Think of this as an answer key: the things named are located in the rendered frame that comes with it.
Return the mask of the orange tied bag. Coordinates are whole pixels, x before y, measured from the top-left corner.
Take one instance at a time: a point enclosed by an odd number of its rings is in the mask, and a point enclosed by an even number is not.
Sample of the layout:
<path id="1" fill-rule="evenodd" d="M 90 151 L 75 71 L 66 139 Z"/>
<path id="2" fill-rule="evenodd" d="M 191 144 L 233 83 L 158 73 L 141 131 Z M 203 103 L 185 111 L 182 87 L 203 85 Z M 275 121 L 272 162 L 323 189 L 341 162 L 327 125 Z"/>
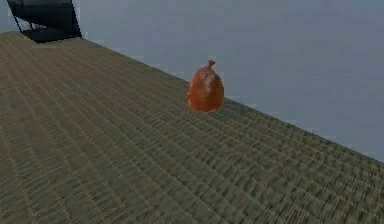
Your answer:
<path id="1" fill-rule="evenodd" d="M 209 60 L 206 66 L 199 68 L 189 85 L 187 103 L 195 111 L 212 112 L 222 107 L 224 102 L 224 84 L 213 69 L 215 61 Z"/>

